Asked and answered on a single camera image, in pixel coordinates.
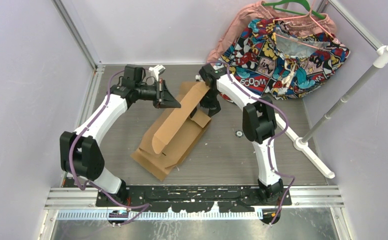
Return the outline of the brown cardboard box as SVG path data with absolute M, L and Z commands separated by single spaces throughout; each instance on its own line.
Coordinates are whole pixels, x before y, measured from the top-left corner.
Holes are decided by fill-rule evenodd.
M 208 90 L 204 82 L 183 82 L 176 97 L 181 107 L 165 109 L 131 154 L 158 180 L 185 160 L 207 130 L 211 117 L 197 107 Z

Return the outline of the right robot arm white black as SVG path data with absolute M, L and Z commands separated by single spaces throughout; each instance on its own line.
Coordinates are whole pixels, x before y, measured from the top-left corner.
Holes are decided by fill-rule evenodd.
M 284 184 L 277 173 L 274 148 L 277 121 L 272 101 L 250 92 L 230 74 L 225 67 L 206 64 L 199 70 L 198 82 L 205 82 L 209 90 L 200 100 L 202 108 L 212 117 L 220 112 L 219 94 L 227 94 L 242 111 L 242 131 L 252 143 L 258 165 L 258 193 L 261 202 L 273 205 L 284 192 Z

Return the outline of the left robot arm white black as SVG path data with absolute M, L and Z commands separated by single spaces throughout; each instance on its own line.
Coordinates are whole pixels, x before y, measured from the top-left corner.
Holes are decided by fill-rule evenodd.
M 150 101 L 156 109 L 181 107 L 170 93 L 166 81 L 160 77 L 165 70 L 163 65 L 148 69 L 140 65 L 126 65 L 113 75 L 118 82 L 108 84 L 106 96 L 94 113 L 74 131 L 61 134 L 60 167 L 72 174 L 77 186 L 83 187 L 78 180 L 83 178 L 108 194 L 108 200 L 115 206 L 120 207 L 127 202 L 126 183 L 107 170 L 100 145 L 115 121 L 138 100 Z

